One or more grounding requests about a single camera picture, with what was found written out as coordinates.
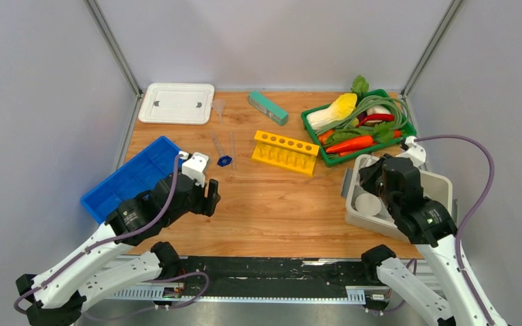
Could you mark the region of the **wire gauze with white disc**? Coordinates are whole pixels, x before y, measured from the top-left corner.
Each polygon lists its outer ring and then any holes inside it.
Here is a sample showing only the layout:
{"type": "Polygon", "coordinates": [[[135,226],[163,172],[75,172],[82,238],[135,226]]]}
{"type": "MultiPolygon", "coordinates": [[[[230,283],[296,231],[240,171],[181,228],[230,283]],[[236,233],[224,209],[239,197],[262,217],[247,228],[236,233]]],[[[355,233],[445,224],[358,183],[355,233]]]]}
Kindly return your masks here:
{"type": "Polygon", "coordinates": [[[350,203],[352,208],[360,217],[376,217],[386,220],[390,218],[382,201],[378,197],[369,194],[358,185],[354,187],[350,203]]]}

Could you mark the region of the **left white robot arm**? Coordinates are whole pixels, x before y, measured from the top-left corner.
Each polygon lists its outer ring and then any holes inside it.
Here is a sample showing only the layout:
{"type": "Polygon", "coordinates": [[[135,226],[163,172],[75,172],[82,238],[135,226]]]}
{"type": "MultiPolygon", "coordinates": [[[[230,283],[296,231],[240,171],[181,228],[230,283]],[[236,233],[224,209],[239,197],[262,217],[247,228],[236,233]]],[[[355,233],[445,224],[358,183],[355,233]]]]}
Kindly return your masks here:
{"type": "Polygon", "coordinates": [[[86,242],[41,274],[16,280],[14,308],[30,325],[71,325],[97,302],[144,281],[181,278],[180,258],[168,242],[157,242],[132,262],[105,266],[115,257],[158,235],[186,213],[212,216],[221,199],[219,183],[171,173],[153,189],[126,199],[86,242]]]}

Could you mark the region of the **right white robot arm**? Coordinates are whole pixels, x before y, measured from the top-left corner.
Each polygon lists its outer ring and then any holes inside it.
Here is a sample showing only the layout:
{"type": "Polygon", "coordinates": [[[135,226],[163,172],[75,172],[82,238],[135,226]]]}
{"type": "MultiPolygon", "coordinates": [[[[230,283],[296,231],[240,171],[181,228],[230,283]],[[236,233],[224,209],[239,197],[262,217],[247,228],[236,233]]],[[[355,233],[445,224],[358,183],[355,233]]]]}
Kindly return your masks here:
{"type": "Polygon", "coordinates": [[[444,295],[421,282],[384,244],[361,255],[362,278],[387,285],[428,325],[506,325],[469,266],[460,230],[447,208],[424,194],[421,171],[413,162],[384,155],[358,173],[360,187],[381,200],[397,229],[423,255],[444,295]]]}

